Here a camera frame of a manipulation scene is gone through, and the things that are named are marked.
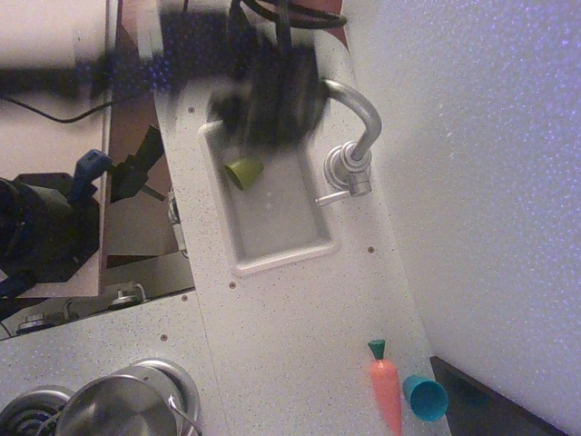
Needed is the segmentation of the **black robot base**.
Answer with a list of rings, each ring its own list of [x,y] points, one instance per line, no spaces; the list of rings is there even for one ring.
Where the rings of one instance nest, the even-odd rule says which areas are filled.
[[[72,197],[68,173],[23,173],[1,180],[1,297],[37,284],[67,282],[100,246],[100,205],[93,183]]]

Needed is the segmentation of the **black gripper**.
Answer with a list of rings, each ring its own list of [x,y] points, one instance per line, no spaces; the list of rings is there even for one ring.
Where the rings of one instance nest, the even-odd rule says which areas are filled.
[[[317,129],[329,100],[314,41],[293,37],[289,28],[279,28],[275,40],[263,32],[258,37],[245,76],[212,94],[208,119],[244,145],[297,146]]]

